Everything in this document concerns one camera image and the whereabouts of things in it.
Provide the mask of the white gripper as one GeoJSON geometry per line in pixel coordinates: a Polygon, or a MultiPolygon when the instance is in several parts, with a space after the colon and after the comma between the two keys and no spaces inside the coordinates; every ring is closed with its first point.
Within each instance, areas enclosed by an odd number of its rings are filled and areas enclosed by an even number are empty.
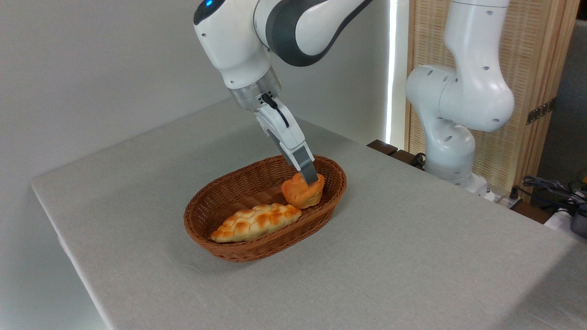
{"type": "Polygon", "coordinates": [[[314,157],[306,144],[305,136],[295,117],[278,99],[259,98],[256,118],[267,136],[271,137],[289,165],[302,175],[307,186],[318,181],[314,157]]]}

